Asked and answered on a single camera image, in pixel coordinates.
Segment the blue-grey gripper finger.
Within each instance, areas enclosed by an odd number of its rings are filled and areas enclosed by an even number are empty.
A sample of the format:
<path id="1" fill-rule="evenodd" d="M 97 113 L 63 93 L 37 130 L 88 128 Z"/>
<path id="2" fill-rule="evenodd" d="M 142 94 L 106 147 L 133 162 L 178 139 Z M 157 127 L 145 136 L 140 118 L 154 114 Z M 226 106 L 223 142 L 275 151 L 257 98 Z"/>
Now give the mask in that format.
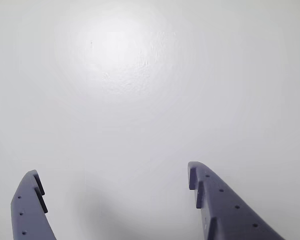
<path id="1" fill-rule="evenodd" d="M 188 186 L 201 211 L 205 240 L 282 240 L 215 172 L 201 162 L 188 163 Z"/>
<path id="2" fill-rule="evenodd" d="M 14 240 L 55 240 L 48 222 L 45 195 L 38 172 L 28 171 L 11 200 L 11 224 Z"/>

